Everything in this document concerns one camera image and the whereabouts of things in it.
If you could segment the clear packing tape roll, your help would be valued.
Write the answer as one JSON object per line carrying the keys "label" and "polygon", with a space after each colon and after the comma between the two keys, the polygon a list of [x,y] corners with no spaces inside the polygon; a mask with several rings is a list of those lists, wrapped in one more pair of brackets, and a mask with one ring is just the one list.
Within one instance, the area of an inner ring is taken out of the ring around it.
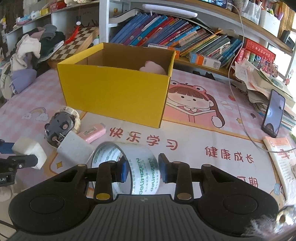
{"label": "clear packing tape roll", "polygon": [[133,143],[103,142],[91,157],[91,167],[103,162],[127,161],[127,180],[112,183],[113,197],[119,194],[155,195],[159,188],[160,171],[154,154],[145,146]]}

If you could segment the pink eraser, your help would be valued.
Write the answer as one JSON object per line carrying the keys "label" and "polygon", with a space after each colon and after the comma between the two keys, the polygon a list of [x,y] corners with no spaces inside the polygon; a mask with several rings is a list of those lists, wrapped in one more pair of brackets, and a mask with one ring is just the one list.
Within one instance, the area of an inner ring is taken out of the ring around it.
{"label": "pink eraser", "polygon": [[92,128],[82,131],[78,134],[79,137],[81,137],[83,140],[85,140],[87,143],[92,143],[98,138],[102,137],[106,133],[106,128],[103,124],[99,123],[94,125]]}

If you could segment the white power adapter cube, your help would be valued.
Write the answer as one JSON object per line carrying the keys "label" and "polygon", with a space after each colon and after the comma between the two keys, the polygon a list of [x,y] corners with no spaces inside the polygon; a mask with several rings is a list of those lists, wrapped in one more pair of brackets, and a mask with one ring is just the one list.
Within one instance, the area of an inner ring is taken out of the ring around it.
{"label": "white power adapter cube", "polygon": [[57,148],[57,153],[72,163],[87,164],[94,150],[95,147],[70,131]]}

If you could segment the grey toy car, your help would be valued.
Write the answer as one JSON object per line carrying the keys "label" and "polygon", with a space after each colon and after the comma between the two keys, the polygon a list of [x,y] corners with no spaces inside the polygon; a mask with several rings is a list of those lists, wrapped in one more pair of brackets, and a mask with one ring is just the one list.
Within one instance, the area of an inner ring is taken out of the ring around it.
{"label": "grey toy car", "polygon": [[81,126],[79,113],[68,106],[56,112],[51,120],[45,124],[45,139],[55,148],[58,148],[70,131],[78,133]]}

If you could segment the pink plush toy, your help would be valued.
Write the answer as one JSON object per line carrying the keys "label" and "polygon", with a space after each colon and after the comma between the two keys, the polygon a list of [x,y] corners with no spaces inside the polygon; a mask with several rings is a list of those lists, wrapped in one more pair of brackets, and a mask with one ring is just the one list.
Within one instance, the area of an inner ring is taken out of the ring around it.
{"label": "pink plush toy", "polygon": [[153,61],[146,61],[145,65],[139,69],[141,72],[154,73],[159,75],[166,75],[166,71],[159,64]]}

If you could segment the pink cartoon table mat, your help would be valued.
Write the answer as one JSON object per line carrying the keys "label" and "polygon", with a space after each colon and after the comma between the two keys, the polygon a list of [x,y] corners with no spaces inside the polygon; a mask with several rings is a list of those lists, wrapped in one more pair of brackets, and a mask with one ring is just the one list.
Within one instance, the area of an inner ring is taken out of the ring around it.
{"label": "pink cartoon table mat", "polygon": [[[105,125],[106,134],[93,142],[138,143],[155,155],[164,153],[171,161],[182,161],[199,168],[209,163],[255,187],[271,193],[279,178],[269,154],[265,152],[261,130],[262,116],[239,91],[220,82],[174,70],[172,79],[180,83],[199,85],[215,97],[225,120],[222,128],[208,128],[172,118],[164,118],[160,128],[150,128],[93,113],[81,114],[82,131],[98,123]],[[31,187],[72,166],[60,155],[53,157],[44,135],[45,124],[65,105],[58,73],[50,70],[41,75],[21,94],[1,108],[1,138],[16,142],[28,137],[38,142],[48,161],[43,169],[21,170],[17,177],[25,187]]]}

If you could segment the pile of clothes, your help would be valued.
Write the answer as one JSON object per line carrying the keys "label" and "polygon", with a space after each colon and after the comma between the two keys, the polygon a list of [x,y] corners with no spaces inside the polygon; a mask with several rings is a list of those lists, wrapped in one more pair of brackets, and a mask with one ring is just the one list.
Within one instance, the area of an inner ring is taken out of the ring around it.
{"label": "pile of clothes", "polygon": [[66,40],[63,32],[52,24],[37,27],[18,38],[9,60],[1,64],[1,94],[11,99],[46,72],[42,63],[62,47]]}

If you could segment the yellow cardboard box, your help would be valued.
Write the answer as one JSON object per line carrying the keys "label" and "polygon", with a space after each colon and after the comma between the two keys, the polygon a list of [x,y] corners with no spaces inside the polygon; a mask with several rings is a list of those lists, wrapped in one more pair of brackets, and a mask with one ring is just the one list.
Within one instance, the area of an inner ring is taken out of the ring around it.
{"label": "yellow cardboard box", "polygon": [[[57,65],[67,106],[159,128],[173,71],[175,51],[100,43]],[[141,72],[146,61],[166,75]]]}

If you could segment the orange workbook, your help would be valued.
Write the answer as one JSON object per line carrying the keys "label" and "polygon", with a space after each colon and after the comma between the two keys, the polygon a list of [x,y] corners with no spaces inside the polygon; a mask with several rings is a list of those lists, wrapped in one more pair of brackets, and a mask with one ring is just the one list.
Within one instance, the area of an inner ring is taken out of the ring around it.
{"label": "orange workbook", "polygon": [[269,151],[280,178],[286,202],[295,204],[295,151],[288,138],[264,137],[263,142]]}

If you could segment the black smartphone standing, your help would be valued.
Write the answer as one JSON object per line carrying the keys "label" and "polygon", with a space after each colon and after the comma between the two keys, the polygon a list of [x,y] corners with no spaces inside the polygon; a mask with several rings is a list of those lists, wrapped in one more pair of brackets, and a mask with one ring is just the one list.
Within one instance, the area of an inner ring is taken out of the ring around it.
{"label": "black smartphone standing", "polygon": [[278,135],[284,109],[285,98],[276,90],[272,89],[261,125],[261,129],[272,138],[276,138]]}

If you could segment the orange white small box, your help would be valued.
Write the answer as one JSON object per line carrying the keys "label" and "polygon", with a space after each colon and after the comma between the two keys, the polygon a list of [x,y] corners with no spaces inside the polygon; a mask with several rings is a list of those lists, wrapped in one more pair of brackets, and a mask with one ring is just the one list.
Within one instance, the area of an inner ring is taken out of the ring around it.
{"label": "orange white small box", "polygon": [[219,60],[203,56],[196,53],[189,54],[189,61],[190,63],[205,66],[208,68],[219,70],[221,66],[221,62]]}

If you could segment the pile of papers and books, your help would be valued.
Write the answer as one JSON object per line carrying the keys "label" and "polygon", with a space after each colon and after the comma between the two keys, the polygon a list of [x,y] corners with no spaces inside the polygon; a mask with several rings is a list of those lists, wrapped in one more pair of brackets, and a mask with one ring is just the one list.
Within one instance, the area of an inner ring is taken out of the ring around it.
{"label": "pile of papers and books", "polygon": [[233,69],[235,70],[234,76],[246,85],[249,100],[261,115],[266,112],[272,89],[285,98],[285,109],[281,125],[291,131],[295,127],[295,112],[292,111],[295,101],[288,88],[277,79],[272,79],[271,75],[261,69],[258,70],[246,59],[240,63],[235,63]]}

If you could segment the white shelf unit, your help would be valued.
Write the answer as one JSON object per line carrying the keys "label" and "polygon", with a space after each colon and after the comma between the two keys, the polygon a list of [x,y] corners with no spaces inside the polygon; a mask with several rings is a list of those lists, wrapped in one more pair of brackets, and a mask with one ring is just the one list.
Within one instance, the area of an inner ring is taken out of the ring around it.
{"label": "white shelf unit", "polygon": [[55,25],[58,31],[69,35],[76,25],[78,16],[81,17],[81,23],[85,26],[97,24],[103,32],[102,40],[106,41],[113,37],[121,23],[141,11],[198,20],[212,30],[218,28],[234,30],[236,34],[258,41],[262,45],[274,46],[285,53],[284,57],[276,57],[278,66],[287,69],[286,72],[280,72],[282,78],[287,77],[295,64],[295,49],[288,47],[272,33],[228,9],[201,1],[91,1],[75,4],[49,12],[18,26],[5,34],[6,44],[8,51],[12,51],[22,33],[46,23]]}

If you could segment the red dictionary book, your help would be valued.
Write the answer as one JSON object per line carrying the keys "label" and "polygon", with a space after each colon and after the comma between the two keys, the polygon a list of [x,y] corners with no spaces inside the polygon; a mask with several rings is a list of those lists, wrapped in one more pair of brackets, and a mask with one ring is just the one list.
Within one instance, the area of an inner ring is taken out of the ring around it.
{"label": "red dictionary book", "polygon": [[270,63],[275,60],[276,55],[273,52],[251,39],[247,38],[244,41],[244,48],[257,56],[266,59]]}

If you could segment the row of leaning books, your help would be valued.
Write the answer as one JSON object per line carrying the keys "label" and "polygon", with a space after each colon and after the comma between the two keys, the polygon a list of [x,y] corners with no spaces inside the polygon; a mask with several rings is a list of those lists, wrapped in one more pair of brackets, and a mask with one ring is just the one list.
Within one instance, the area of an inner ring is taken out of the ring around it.
{"label": "row of leaning books", "polygon": [[181,18],[132,9],[113,21],[121,24],[110,42],[173,50],[176,58],[196,53],[221,62],[228,69],[243,58],[243,41],[224,30],[212,30],[198,19]]}

